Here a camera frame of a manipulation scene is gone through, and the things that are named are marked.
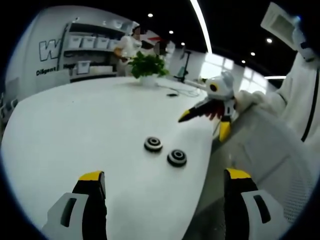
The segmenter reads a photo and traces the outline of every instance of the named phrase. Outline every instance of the potted plant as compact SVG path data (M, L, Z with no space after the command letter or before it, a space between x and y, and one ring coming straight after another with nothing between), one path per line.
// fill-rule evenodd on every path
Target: potted plant
M169 74L165 61L158 55L143 55L139 51L129 65L132 66L132 75L145 86L155 86L156 78Z

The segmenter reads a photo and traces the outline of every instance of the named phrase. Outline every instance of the green plant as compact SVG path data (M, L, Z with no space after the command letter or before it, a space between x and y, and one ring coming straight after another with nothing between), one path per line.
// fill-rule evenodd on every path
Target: green plant
M158 77L169 74L169 71L165 69L165 61L158 55L143 55L139 51L129 65L132 66L131 73L136 79L153 74L157 74Z

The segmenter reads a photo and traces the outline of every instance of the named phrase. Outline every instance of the window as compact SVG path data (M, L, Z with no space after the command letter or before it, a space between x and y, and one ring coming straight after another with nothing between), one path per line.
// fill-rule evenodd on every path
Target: window
M241 81L239 91L245 90L249 93L260 91L263 94L266 94L267 86L268 82L261 74L248 67L244 69L243 79Z
M267 90L266 90L264 87L260 86L259 84L256 84L256 83L253 82L253 81L250 83L250 86L249 86L249 88L247 89L247 91L248 91L249 93L254 93L254 92L256 92L256 91L260 91L260 92L262 92L263 94L266 94L266 92L267 92Z
M224 64L224 58L219 55L207 53L205 55L205 61L210 64L222 66Z
M268 82L267 82L267 80L265 79L265 77L262 76L261 74L257 73L257 72L254 72L254 73L253 73L253 78L252 78L252 80L253 80L255 83L259 84L259 85L260 85L261 87L263 87L263 88L266 88L267 85L268 85Z
M234 61L216 54L207 53L202 64L200 77L204 79L221 75L222 71L230 71L234 68Z
M225 69L229 69L232 70L234 68L234 61L230 60L230 59L225 59L223 67Z
M249 88L249 86L250 86L250 82L249 82L249 80L247 80L247 79L242 79L242 81L241 81L241 85L240 85L240 89L239 89L239 91L241 91L241 90L248 90L248 88Z
M203 79L213 78L215 76L220 75L221 72L222 72L221 66L216 66L208 62L204 62L201 68L201 78Z

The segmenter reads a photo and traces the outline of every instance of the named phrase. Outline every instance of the white storage box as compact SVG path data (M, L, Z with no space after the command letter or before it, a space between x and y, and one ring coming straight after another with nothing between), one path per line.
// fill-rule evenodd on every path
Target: white storage box
M70 49L78 49L80 48L82 42L82 36L70 36L69 37L69 48Z
M118 43L119 43L119 40L114 40L114 39L110 40L109 45L108 45L108 49L110 49L111 51L115 50Z
M88 74L90 72L91 61L78 61L77 62L77 74Z
M121 20L113 20L113 26L116 28L116 29L120 29L122 27L122 25L124 24L123 21Z
M97 49L106 49L109 43L109 38L98 37L95 42L95 47Z
M93 49L95 46L96 37L95 36L84 36L82 40L82 48Z
M113 67L112 66L91 66L90 73L91 74L108 74L112 73Z

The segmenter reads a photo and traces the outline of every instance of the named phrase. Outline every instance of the black strap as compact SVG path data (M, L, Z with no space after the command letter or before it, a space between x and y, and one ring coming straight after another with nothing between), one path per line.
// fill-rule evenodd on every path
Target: black strap
M314 93L313 93L313 100L312 100L312 105L311 105L311 112L309 115L308 122L306 124L306 128L304 131L304 134L301 138L301 141L304 142L309 134L310 128L312 121L314 119L315 111L316 111L316 104L317 104L317 98L318 98L318 89L319 89L319 69L316 70L316 77L315 77L315 85L314 85Z
M285 105L287 105L287 104L288 104L288 102L287 102L287 100L285 100L284 96L282 96L282 94L281 94L281 93L278 93L278 94L279 94L279 96L282 98L282 100L284 101Z

